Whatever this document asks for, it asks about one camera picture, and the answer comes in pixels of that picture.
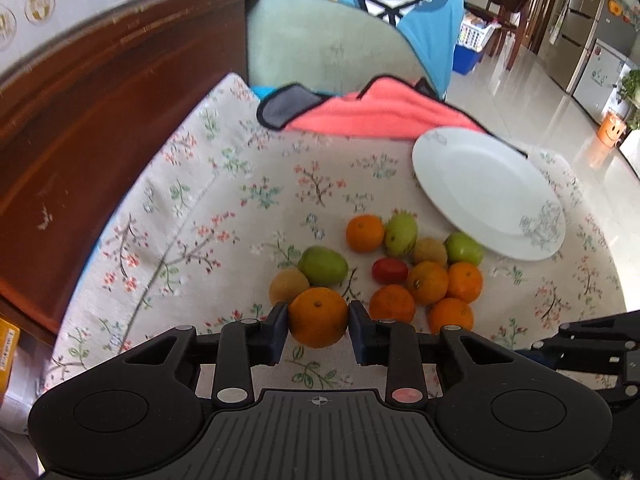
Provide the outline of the orange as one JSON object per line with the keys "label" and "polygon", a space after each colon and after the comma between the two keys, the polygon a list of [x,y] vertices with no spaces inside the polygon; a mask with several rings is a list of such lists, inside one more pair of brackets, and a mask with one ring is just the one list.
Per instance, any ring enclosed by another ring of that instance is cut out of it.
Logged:
{"label": "orange", "polygon": [[306,347],[321,349],[339,341],[347,328],[348,307],[335,290],[313,287],[288,306],[288,328]]}

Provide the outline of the green fruit large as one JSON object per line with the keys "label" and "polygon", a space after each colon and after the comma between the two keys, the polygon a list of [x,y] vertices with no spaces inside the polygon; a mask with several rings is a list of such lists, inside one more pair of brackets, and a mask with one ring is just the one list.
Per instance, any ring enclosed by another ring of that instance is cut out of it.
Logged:
{"label": "green fruit large", "polygon": [[333,249],[311,246],[300,256],[298,270],[312,286],[331,287],[341,284],[348,274],[345,258]]}

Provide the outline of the orange tangerine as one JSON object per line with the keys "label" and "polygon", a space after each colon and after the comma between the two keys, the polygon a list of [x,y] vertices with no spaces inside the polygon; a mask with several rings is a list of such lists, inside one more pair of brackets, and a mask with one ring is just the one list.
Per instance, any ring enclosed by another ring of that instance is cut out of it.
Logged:
{"label": "orange tangerine", "polygon": [[416,302],[404,286],[391,284],[378,289],[369,301],[372,320],[395,320],[410,324],[416,315]]}
{"label": "orange tangerine", "polygon": [[466,302],[458,298],[444,298],[427,308],[426,322],[432,334],[438,334],[446,325],[472,330],[474,313]]}
{"label": "orange tangerine", "polygon": [[483,291],[484,278],[477,266],[468,262],[456,262],[448,269],[447,295],[472,304]]}
{"label": "orange tangerine", "polygon": [[414,300],[422,306],[436,304],[448,292],[448,271],[438,263],[423,261],[408,274],[406,287]]}
{"label": "orange tangerine", "polygon": [[351,218],[345,230],[348,247],[358,254],[374,252],[382,245],[384,237],[384,223],[373,214],[360,214]]}

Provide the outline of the red tomato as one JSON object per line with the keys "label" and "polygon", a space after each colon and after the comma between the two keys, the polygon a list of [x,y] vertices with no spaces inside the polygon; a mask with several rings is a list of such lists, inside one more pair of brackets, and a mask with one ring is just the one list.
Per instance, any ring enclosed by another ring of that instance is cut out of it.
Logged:
{"label": "red tomato", "polygon": [[372,278],[380,285],[401,285],[408,278],[409,268],[401,260],[381,258],[373,263]]}

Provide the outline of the brown kiwi fruit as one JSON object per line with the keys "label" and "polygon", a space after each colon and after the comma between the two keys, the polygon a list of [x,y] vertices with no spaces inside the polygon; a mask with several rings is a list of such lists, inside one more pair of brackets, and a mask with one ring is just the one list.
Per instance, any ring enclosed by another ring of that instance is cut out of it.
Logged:
{"label": "brown kiwi fruit", "polygon": [[271,281],[269,299],[273,306],[280,302],[290,304],[309,287],[308,278],[302,272],[297,268],[287,268],[280,271]]}

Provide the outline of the small brown kiwi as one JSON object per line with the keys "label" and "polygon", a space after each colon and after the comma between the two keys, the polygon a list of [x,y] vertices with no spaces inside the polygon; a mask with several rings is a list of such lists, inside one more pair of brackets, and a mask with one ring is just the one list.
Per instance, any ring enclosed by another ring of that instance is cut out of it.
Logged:
{"label": "small brown kiwi", "polygon": [[435,240],[433,237],[422,237],[416,241],[413,247],[412,260],[414,264],[427,261],[446,268],[448,252],[445,244],[440,240]]}

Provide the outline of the green apple fruit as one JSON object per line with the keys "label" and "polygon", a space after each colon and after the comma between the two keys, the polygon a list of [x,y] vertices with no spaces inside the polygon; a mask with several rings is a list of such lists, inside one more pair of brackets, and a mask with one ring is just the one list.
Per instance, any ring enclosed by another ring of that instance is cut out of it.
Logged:
{"label": "green apple fruit", "polygon": [[449,263],[466,262],[479,266],[484,259],[484,249],[476,240],[463,232],[451,233],[445,240]]}

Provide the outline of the floral tablecloth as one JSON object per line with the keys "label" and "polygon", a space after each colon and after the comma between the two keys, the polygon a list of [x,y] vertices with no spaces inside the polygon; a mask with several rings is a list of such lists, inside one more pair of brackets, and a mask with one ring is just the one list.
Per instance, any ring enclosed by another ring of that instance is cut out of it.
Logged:
{"label": "floral tablecloth", "polygon": [[[53,388],[178,325],[201,334],[270,311],[269,286],[319,245],[339,252],[346,300],[375,292],[373,257],[352,252],[347,223],[399,211],[424,236],[452,230],[416,182],[408,142],[274,132],[257,96],[229,75],[198,104],[108,222],[58,332],[43,385]],[[560,324],[623,312],[613,257],[558,154],[529,160],[562,204],[566,237],[541,262],[487,254],[473,304],[477,333],[510,349]]]}

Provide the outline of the white ceramic plate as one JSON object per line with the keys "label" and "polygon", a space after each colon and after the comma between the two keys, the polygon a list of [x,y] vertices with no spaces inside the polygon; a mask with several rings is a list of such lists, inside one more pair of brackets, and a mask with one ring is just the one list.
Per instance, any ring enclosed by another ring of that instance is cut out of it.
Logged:
{"label": "white ceramic plate", "polygon": [[566,234],[560,199],[512,146],[471,129],[436,128],[414,142],[412,166],[442,215],[492,252],[541,261],[560,250]]}

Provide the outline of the orange smiley pot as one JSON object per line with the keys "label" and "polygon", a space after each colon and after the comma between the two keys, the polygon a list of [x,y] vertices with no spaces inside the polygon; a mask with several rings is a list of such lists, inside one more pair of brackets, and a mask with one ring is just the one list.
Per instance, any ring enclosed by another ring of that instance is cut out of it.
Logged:
{"label": "orange smiley pot", "polygon": [[626,122],[619,114],[608,110],[597,131],[597,138],[608,148],[614,148],[627,129]]}

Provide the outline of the yellow box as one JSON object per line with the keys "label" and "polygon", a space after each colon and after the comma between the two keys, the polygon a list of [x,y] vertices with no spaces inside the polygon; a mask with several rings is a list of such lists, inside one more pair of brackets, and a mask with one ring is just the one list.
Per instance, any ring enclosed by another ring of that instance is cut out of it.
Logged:
{"label": "yellow box", "polygon": [[20,329],[0,318],[0,396],[8,388],[15,351],[20,340]]}

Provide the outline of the pink grey towel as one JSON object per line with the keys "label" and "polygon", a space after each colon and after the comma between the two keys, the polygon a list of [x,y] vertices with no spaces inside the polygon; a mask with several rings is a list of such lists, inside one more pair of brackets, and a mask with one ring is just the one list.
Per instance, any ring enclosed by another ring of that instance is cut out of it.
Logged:
{"label": "pink grey towel", "polygon": [[409,84],[392,75],[378,75],[362,90],[344,96],[288,84],[264,96],[256,116],[271,130],[350,138],[409,141],[445,127],[489,132],[477,119],[440,98],[426,79]]}

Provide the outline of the brown wooden cabinet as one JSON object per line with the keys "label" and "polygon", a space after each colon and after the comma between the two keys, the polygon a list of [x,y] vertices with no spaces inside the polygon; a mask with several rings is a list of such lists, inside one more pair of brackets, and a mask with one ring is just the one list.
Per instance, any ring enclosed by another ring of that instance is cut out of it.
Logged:
{"label": "brown wooden cabinet", "polygon": [[1,314],[53,344],[105,223],[207,91],[247,72],[250,0],[134,0],[1,83]]}

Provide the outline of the blue plastic storage box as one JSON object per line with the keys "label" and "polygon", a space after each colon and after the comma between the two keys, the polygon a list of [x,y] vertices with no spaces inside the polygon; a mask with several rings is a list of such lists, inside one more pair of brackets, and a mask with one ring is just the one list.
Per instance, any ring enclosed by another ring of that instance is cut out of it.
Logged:
{"label": "blue plastic storage box", "polygon": [[482,58],[482,55],[483,52],[476,52],[457,44],[454,48],[454,64],[452,64],[452,70],[457,74],[465,76],[474,70],[474,67]]}

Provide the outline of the pale green cushion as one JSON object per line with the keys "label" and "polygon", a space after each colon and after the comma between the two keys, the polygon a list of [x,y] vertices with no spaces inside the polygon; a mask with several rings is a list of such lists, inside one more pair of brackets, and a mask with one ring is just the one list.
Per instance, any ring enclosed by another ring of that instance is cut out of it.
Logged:
{"label": "pale green cushion", "polygon": [[361,90],[378,75],[427,76],[408,41],[389,24],[330,0],[256,0],[247,6],[248,83],[317,91]]}

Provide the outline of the white plastic basket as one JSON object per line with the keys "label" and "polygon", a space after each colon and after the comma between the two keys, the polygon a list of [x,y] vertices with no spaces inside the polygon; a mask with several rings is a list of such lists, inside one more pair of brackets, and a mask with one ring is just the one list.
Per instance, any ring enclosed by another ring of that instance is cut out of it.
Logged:
{"label": "white plastic basket", "polygon": [[501,25],[497,21],[484,21],[466,11],[461,22],[457,45],[474,52],[482,52],[491,36]]}

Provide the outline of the silver refrigerator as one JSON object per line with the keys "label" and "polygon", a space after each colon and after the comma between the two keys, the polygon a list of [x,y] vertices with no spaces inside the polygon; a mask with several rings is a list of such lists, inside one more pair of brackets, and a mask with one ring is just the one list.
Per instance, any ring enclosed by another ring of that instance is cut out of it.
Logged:
{"label": "silver refrigerator", "polygon": [[618,84],[636,67],[639,0],[554,0],[538,55],[547,75],[598,124],[629,106]]}

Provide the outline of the brown wooden chair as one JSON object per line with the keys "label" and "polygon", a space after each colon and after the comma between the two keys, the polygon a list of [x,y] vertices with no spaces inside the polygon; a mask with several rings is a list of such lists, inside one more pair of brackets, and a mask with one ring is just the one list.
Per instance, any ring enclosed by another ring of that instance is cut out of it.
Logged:
{"label": "brown wooden chair", "polygon": [[486,22],[496,22],[500,25],[498,39],[492,44],[489,52],[490,56],[501,52],[506,36],[512,35],[514,37],[513,47],[508,62],[506,62],[507,70],[512,70],[518,57],[518,51],[525,37],[531,2],[532,0],[487,0],[484,8],[469,2],[464,4],[465,10],[478,18]]}

